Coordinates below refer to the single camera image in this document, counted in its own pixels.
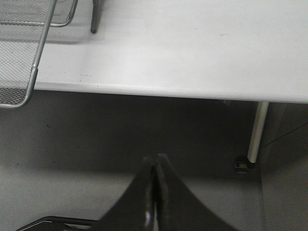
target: gray floor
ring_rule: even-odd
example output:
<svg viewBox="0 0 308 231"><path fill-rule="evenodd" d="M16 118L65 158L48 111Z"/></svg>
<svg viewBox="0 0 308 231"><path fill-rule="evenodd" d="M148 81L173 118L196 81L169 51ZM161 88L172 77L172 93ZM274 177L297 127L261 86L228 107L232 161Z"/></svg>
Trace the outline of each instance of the gray floor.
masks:
<svg viewBox="0 0 308 231"><path fill-rule="evenodd" d="M36 91L24 108L0 110L0 231L43 216L98 219L142 157L157 153L226 222L262 231L259 167L233 169L254 110L250 102Z"/></svg>

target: metal mesh tray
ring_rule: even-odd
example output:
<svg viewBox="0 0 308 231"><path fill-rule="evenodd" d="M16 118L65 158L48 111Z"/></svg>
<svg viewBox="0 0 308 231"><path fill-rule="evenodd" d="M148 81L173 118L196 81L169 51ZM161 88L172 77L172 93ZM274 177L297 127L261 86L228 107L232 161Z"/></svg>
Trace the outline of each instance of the metal mesh tray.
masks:
<svg viewBox="0 0 308 231"><path fill-rule="evenodd" d="M68 24L76 3L77 0L0 0L0 107L27 103L51 22L57 26Z"/></svg>

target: white desk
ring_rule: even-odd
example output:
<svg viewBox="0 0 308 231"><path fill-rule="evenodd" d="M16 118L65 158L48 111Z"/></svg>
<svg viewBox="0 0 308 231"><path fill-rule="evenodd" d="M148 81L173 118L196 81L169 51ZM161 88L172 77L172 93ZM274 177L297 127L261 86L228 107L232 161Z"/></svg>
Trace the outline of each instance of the white desk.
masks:
<svg viewBox="0 0 308 231"><path fill-rule="evenodd" d="M307 0L92 1L51 28L36 89L308 103Z"/></svg>

